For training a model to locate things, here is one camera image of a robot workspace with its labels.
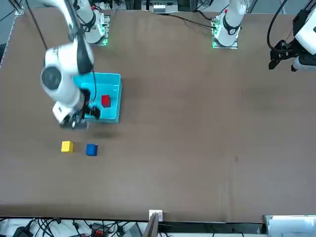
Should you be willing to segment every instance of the white bracket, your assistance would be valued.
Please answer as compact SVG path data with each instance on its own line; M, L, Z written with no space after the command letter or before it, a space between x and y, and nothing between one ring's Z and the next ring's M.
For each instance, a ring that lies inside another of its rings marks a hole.
M159 222L162 221L163 211L162 210L149 210L149 219L154 213L158 213L158 216L159 216L158 221Z

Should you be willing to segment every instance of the red block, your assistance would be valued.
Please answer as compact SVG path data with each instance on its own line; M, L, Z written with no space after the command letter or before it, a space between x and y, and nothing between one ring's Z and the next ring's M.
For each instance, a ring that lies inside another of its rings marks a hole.
M104 108L111 107L111 99L110 99L109 95L102 95L102 97L101 97L101 105Z

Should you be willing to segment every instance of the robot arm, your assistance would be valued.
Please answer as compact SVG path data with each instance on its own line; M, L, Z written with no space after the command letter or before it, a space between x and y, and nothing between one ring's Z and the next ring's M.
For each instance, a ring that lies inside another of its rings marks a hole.
M220 15L220 27L215 35L217 41L225 47L233 45L240 30L240 24L246 13L244 0L230 0L227 12Z
M271 48L270 70L274 69L280 61L289 58L295 58L291 66L293 72L299 69L316 69L316 9L311 10L314 6L311 2L312 0L293 19L294 40L290 43L281 40L275 47L270 45L269 34L274 20L271 22L267 37L268 45Z
M45 0L44 3L59 8L63 13L72 42L47 50L41 73L42 87L56 101L53 113L62 127L86 127L84 115L94 115L98 119L100 111L96 107L89 108L90 92L76 87L73 76L93 69L91 47L68 0Z

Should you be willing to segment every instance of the brown table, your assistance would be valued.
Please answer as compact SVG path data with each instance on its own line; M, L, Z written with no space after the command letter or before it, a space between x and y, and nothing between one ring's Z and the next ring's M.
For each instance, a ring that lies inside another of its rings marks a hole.
M35 16L47 44L68 41L55 9ZM207 23L197 13L182 16ZM287 37L280 16L271 41ZM271 15L247 15L238 50L212 49L210 30L171 16L119 11L97 72L120 73L119 124L62 130L40 85L44 47L18 17L0 70L0 214L262 222L315 213L316 79L268 70ZM61 142L75 142L73 154ZM99 145L85 155L86 143Z

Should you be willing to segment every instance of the cable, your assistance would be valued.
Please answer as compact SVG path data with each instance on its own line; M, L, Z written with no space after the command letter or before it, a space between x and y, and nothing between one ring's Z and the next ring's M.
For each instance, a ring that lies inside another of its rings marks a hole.
M179 19L191 22L191 23L199 25L199 26L204 26L204 27L207 27L207 28L216 29L216 27L214 27L214 26L209 26L209 25L205 25L205 24L202 24L202 23L199 23L199 22L196 22L196 21L192 21L192 20L189 20L189 19L184 18L182 16L177 16L177 15L168 15L168 16L173 16L173 17L176 17L176 18L179 18Z
M119 224L116 223L116 225L117 225L117 231L115 231L114 234L111 235L111 237L113 237L113 236L115 236L115 235L117 235L118 237L122 237L122 236L125 234L123 227L124 227L125 225L127 225L128 223L130 223L130 222L127 221L126 223L124 223L124 224L121 225L121 226L119 226Z
M275 22L277 16L279 15L280 11L282 10L283 6L286 4L287 0L284 0L281 4L281 6L278 8L278 10L276 11L274 17L272 18L272 21L270 23L270 26L269 26L269 29L268 29L268 33L267 33L267 44L269 46L269 48L274 51L274 52L288 52L288 51L291 51L291 50L287 50L287 49L282 49L282 50L279 50L279 49L275 49L274 47L272 47L271 43L270 43L270 33L271 33L271 29L272 29L272 25L273 23Z
M211 21L212 20L212 18L208 18L207 16L205 16L204 15L204 13L203 12L201 12L200 10L195 10L194 12L198 12L199 14L201 14L202 15L202 17L204 17L206 20L209 20L209 21Z
M198 10L201 6L203 6L203 5L206 3L206 1L207 1L207 0L205 0L204 2L202 2L202 3L195 9L195 11Z
M5 18L7 18L9 15L11 15L12 13L14 13L15 10L12 10L11 12L9 12L6 16L4 16L3 18L0 19L0 22L3 21Z
M45 234L47 233L47 232L46 232L46 229L50 232L50 235L49 235L49 236L53 236L53 237L54 237L53 233L51 232L51 229L49 228L49 225L50 225L52 222L54 222L54 221L56 221L56 220L55 220L55 219L52 219L52 220L50 220L49 222L47 222L47 225L46 225L45 228L44 228L42 237L44 237Z
M41 219L41 224L40 224L40 220L38 219L38 225L39 225L39 228L44 232L44 228L43 228L43 226L45 225L45 222Z
M166 237L171 237L172 235L168 235L167 233L164 233Z
M87 226L89 226L90 229L92 229L92 225L89 225L85 220L83 220L83 221L85 222L85 224L86 224Z
M40 31L40 27L39 27L39 25L38 25L38 22L36 21L34 15L33 15L33 13L32 13L32 11L31 11L31 8L30 8L30 5L29 5L28 0L25 0L25 3L26 3L26 5L27 5L28 10L29 10L29 12L30 12L30 14L31 14L31 16L32 16L32 19L33 19L33 21L34 21L34 23L35 23L35 25L36 25L36 28L37 28L37 30L38 30L38 32L39 32L39 36L40 36L40 38L41 38L41 41L43 42L44 47L45 47L45 49L47 50L47 49L48 49L47 44L46 44L46 42L45 42L45 40L44 40L44 37L43 37L43 35L42 35L41 31Z
M229 6L229 4L227 6L225 6L222 10L221 13Z
M104 234L104 221L102 220L102 226L103 226L103 234Z
M292 28L291 32L288 34L288 36L286 37L285 41L287 41L287 39L290 37L292 32L293 32L293 28Z
M95 98L97 97L97 80L95 79L94 68L92 68L92 73L93 73L93 81L94 81L94 98L90 102L94 102Z

